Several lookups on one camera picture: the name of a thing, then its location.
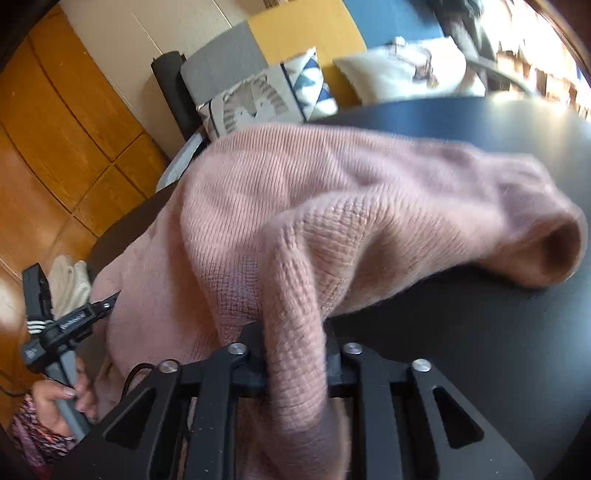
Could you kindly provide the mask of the grey yellow blue sofa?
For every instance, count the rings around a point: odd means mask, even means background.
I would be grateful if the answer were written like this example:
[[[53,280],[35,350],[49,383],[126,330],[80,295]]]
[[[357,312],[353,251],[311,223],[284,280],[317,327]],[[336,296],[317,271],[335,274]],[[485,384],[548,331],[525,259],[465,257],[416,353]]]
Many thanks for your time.
[[[361,102],[332,61],[397,37],[410,41],[443,35],[427,1],[290,1],[209,41],[186,59],[180,75],[199,106],[242,79],[315,47],[332,96],[340,108],[349,108]]]

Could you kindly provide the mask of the pink knitted sweater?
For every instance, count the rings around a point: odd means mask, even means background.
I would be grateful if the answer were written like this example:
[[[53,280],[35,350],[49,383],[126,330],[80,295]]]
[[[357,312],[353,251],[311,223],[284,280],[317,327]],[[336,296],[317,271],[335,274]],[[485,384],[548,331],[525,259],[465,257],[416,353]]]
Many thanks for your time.
[[[263,324],[270,391],[242,409],[244,479],[341,479],[342,403],[325,332],[454,266],[528,287],[568,279],[583,211],[530,157],[354,128],[266,124],[216,140],[156,219],[93,282],[116,297],[95,381],[107,414],[142,362],[192,363]]]

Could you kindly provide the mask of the patterned knit sleeve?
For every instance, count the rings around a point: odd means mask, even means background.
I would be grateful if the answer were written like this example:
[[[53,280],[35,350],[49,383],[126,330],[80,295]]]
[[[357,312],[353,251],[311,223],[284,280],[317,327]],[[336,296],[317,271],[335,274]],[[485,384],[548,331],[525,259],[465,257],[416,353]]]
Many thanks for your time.
[[[47,477],[53,464],[76,445],[76,438],[54,433],[36,417],[33,398],[26,394],[9,426],[9,437],[29,467]]]

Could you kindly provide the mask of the black office chair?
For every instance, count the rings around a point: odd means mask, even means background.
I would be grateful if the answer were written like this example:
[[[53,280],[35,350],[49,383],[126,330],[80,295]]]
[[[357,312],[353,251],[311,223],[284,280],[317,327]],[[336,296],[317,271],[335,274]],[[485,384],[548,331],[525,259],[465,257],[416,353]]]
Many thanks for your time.
[[[430,0],[430,8],[440,23],[442,31],[452,37],[466,57],[468,66],[480,78],[488,92],[502,91],[514,86],[525,96],[539,93],[519,80],[514,74],[503,73],[497,66],[497,54],[480,19],[484,13],[482,1]]]

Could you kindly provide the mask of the cream folded cloth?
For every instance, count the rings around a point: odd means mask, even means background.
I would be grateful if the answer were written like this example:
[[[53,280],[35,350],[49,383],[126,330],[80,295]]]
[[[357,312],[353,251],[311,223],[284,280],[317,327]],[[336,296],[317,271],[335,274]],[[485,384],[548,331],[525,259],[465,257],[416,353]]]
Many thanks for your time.
[[[55,320],[84,305],[90,296],[86,263],[74,261],[68,255],[59,255],[53,260],[48,283]]]

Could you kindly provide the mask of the cream deer print cushion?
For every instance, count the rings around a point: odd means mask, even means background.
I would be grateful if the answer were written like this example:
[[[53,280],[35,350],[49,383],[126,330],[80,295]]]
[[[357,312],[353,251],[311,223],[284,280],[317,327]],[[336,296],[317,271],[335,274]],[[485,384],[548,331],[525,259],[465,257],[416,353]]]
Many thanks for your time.
[[[394,43],[335,59],[363,106],[448,96],[483,97],[486,87],[450,37]]]

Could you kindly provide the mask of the cat print cushion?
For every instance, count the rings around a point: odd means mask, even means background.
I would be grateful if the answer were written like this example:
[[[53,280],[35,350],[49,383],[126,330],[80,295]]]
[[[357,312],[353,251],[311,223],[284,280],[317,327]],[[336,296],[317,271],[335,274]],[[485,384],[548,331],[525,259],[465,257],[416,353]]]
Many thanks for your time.
[[[266,123],[308,123],[338,110],[315,47],[239,81],[197,107],[211,141]]]

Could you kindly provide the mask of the black rolled mat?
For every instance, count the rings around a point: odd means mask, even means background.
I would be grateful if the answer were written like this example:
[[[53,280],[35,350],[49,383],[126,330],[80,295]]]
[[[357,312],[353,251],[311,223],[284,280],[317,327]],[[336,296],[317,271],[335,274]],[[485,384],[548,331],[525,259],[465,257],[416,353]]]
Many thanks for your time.
[[[188,140],[202,122],[180,74],[185,60],[180,52],[171,51],[155,58],[151,69],[183,139]]]

